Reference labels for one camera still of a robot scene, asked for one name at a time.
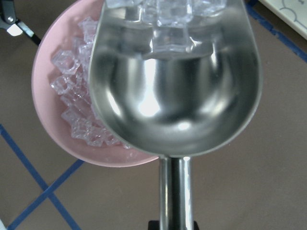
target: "scoop handle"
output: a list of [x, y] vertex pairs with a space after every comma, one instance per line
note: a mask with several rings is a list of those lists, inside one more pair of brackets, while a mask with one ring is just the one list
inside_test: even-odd
[[160, 230], [194, 230], [190, 161], [160, 158]]

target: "gray surface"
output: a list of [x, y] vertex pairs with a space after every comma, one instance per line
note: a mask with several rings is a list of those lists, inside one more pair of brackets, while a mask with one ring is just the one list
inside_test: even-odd
[[[17, 15], [42, 37], [72, 2], [16, 0]], [[263, 96], [239, 137], [194, 158], [194, 217], [203, 230], [306, 229], [307, 65], [251, 23], [263, 63]], [[5, 31], [0, 39], [0, 122], [50, 184], [76, 159], [51, 140], [36, 116], [30, 78], [37, 47]], [[306, 49], [306, 41], [300, 46]], [[0, 154], [0, 219], [8, 225], [41, 190], [2, 139]], [[144, 230], [159, 216], [158, 161], [123, 169], [85, 163], [55, 194], [83, 230]], [[46, 200], [17, 229], [70, 228]]]

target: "floor tile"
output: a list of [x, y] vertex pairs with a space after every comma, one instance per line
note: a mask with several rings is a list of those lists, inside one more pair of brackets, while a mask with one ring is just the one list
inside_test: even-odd
[[84, 230], [147, 229], [158, 219], [158, 161], [132, 168], [88, 163], [55, 194]]
[[8, 226], [42, 192], [0, 136], [0, 219]]
[[35, 209], [16, 230], [71, 230], [69, 225], [55, 209], [52, 203], [46, 199]]

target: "metal handle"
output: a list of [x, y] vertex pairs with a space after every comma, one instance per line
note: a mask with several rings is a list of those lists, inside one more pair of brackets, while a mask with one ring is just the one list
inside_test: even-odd
[[14, 1], [0, 0], [0, 3], [2, 7], [3, 20], [9, 25], [13, 25], [16, 21]]
[[193, 230], [191, 157], [160, 158], [160, 230]]

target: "black stand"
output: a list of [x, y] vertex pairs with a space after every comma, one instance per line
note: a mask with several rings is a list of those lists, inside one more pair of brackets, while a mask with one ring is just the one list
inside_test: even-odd
[[16, 18], [14, 1], [0, 0], [0, 29], [8, 31], [13, 25], [17, 25], [36, 45], [40, 44], [41, 39], [26, 24]]
[[[148, 222], [148, 230], [159, 230], [159, 221], [151, 220]], [[194, 221], [194, 230], [200, 230], [196, 221]]]

